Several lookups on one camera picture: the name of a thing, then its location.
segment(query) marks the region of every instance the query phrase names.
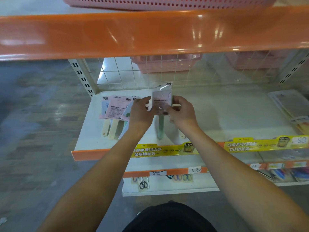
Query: person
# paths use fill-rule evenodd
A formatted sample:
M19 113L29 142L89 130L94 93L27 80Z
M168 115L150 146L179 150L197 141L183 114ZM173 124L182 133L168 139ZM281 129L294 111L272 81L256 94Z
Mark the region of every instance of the person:
M109 208L126 166L156 110L145 109L151 97L137 99L123 137L59 200L37 231L96 231ZM166 106L170 120L189 138L219 189L255 231L309 231L309 218L279 187L220 147L198 126L193 105L173 96ZM190 207L168 202L143 210L123 230L216 231Z

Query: scissors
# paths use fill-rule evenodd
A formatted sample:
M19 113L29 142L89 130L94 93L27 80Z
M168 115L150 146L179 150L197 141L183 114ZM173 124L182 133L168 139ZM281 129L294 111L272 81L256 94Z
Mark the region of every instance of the scissors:
M190 174L184 174L182 175L183 180L186 181L191 181L192 180L192 176Z
M148 187L147 182L145 182L144 179L141 178L141 183L139 184L139 188L142 190L142 189L147 189L147 187Z
M174 175L175 181L182 181L182 175Z

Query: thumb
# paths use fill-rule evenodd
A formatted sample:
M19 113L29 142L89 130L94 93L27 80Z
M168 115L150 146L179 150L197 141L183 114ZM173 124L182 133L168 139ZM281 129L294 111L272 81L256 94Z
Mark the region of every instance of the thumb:
M177 112L170 105L164 105L164 111L166 111L171 116L174 116L176 114L176 112Z

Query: price tag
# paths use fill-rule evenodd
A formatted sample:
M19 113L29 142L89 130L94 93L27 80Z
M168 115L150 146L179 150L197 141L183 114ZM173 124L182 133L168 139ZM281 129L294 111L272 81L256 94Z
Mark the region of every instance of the price tag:
M165 176L166 174L166 170L165 171L154 171L154 172L149 172L149 176Z
M250 168L253 168L255 170L260 169L261 164L250 164Z
M197 166L197 167L189 167L188 168L188 173L200 173L202 171L202 166Z
M308 137L294 137L292 138L293 144L306 144L308 143Z
M283 168L283 163L275 163L268 165L268 169L281 169L281 168Z
M294 162L293 168L307 167L307 161Z

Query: lower shelf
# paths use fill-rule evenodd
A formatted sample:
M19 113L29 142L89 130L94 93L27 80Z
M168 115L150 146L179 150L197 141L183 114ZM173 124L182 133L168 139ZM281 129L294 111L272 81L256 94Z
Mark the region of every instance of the lower shelf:
M140 192L137 183L132 183L131 178L123 179L123 196L142 196L142 195L169 195L181 193L195 193L206 191L219 191L217 184L210 173L193 174L192 183L176 183L166 176L149 177L148 191ZM308 182L276 183L277 186L296 186L307 185Z

